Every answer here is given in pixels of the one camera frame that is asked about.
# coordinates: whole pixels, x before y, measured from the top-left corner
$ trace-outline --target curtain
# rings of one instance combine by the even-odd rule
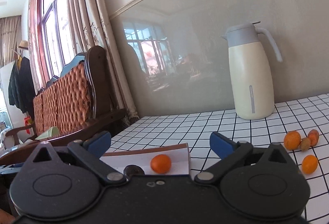
[[[14,51],[17,51],[16,36],[20,25],[21,16],[0,19],[0,67],[14,61]]]
[[[43,75],[41,57],[39,52],[37,32],[37,0],[29,0],[28,33],[31,72],[34,89],[37,93],[42,87],[46,86],[46,80]]]
[[[75,53],[99,45],[106,49],[114,98],[127,110],[126,124],[138,119],[123,71],[104,0],[67,0],[68,20]]]

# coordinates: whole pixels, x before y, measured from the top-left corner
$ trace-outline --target small fruit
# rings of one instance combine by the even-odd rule
[[[308,155],[302,161],[302,171],[305,174],[311,174],[316,170],[318,163],[319,161],[314,155]]]
[[[300,141],[300,145],[299,145],[299,148],[302,150],[302,151],[306,151],[310,148],[310,139],[309,138],[303,138],[301,141]]]
[[[285,135],[283,144],[287,150],[296,150],[300,144],[300,139],[298,131],[290,131]]]
[[[165,174],[171,168],[171,159],[169,156],[161,154],[152,158],[151,168],[158,174]]]
[[[319,132],[316,129],[312,129],[308,135],[307,138],[310,139],[310,145],[312,147],[316,146],[317,142],[319,141]]]

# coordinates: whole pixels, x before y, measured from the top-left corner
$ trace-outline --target jug lid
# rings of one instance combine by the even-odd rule
[[[226,30],[226,34],[238,29],[243,29],[243,28],[255,28],[255,26],[252,23],[245,23],[245,24],[240,24],[237,26],[231,26]]]

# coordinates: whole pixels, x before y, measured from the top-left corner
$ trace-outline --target white grid tablecloth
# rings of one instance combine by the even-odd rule
[[[287,132],[297,130],[305,137],[311,129],[320,133],[318,144],[306,152],[289,151],[300,166],[307,155],[320,162],[317,170],[306,175],[310,185],[310,200],[303,216],[313,224],[329,222],[329,93],[315,97],[275,104],[274,113],[265,119],[244,120],[235,110],[189,115],[143,117],[112,138],[107,152],[140,150],[188,143],[192,176],[218,162],[210,150],[211,132],[219,131],[233,141],[247,140],[254,146],[267,147],[271,142],[283,142]]]

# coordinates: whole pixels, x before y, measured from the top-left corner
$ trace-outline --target chair armrest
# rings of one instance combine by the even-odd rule
[[[30,128],[34,128],[35,127],[35,122],[33,122],[32,124],[30,125],[27,125],[27,126],[24,126],[24,127],[19,127],[19,128],[14,128],[14,129],[11,129],[9,130],[7,133],[6,133],[6,137],[9,137],[9,136],[13,136],[14,137],[14,143],[15,145],[19,145],[19,138],[17,136],[17,132],[21,131],[21,130],[27,130],[27,129],[30,129]]]
[[[61,134],[58,138],[50,138],[48,141],[51,142],[52,146],[63,146],[74,140],[88,140],[107,125],[124,118],[125,115],[125,109],[114,110],[97,118],[91,118],[75,129]]]
[[[107,114],[103,114],[98,118],[92,118],[86,121],[84,124],[76,127],[70,132],[61,134],[61,137],[59,138],[50,138],[48,139],[48,141],[51,143],[52,146],[66,146],[69,142],[72,142],[74,140],[87,140],[112,122],[122,119],[125,115],[125,109],[119,109]],[[30,154],[33,152],[37,145],[38,141],[36,140],[28,145],[25,145],[10,153],[7,153],[6,155],[0,158],[0,165],[10,165],[25,162],[25,160],[30,156]]]

